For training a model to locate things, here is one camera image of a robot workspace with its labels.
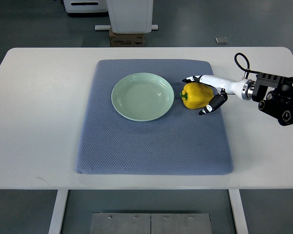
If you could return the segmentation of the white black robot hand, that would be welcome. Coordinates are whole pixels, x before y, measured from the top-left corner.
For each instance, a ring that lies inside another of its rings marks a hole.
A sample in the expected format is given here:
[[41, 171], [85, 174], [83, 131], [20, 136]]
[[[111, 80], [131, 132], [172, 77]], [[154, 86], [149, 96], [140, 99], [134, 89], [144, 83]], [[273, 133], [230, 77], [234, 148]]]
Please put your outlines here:
[[254, 81], [247, 78], [243, 78], [241, 81], [233, 81], [212, 75], [192, 76], [183, 79], [182, 82], [185, 84], [197, 82], [213, 90], [214, 97], [205, 107], [199, 108], [199, 115], [201, 116], [218, 110], [228, 100], [228, 95], [236, 95], [240, 99], [250, 100], [255, 84]]

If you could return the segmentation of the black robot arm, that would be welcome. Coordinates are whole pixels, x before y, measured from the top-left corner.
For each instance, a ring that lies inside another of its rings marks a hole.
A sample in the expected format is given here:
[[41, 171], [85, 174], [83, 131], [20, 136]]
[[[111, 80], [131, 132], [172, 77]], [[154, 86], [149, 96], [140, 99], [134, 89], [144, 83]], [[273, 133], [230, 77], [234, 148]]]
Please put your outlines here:
[[242, 97], [258, 103], [258, 110], [277, 119], [282, 126], [293, 124], [293, 77], [277, 76], [250, 69], [248, 58], [237, 53], [236, 65], [244, 71], [244, 79], [256, 74], [255, 81], [248, 81]]

